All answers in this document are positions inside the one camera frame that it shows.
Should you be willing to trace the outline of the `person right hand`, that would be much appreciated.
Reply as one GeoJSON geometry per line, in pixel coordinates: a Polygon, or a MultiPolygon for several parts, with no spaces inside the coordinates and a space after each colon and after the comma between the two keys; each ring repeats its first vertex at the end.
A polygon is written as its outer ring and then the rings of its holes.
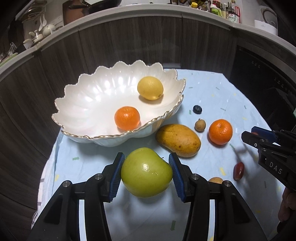
{"type": "Polygon", "coordinates": [[[287,187],[282,194],[282,202],[278,212],[278,219],[280,222],[288,220],[289,216],[296,209],[296,195],[287,187]]]}

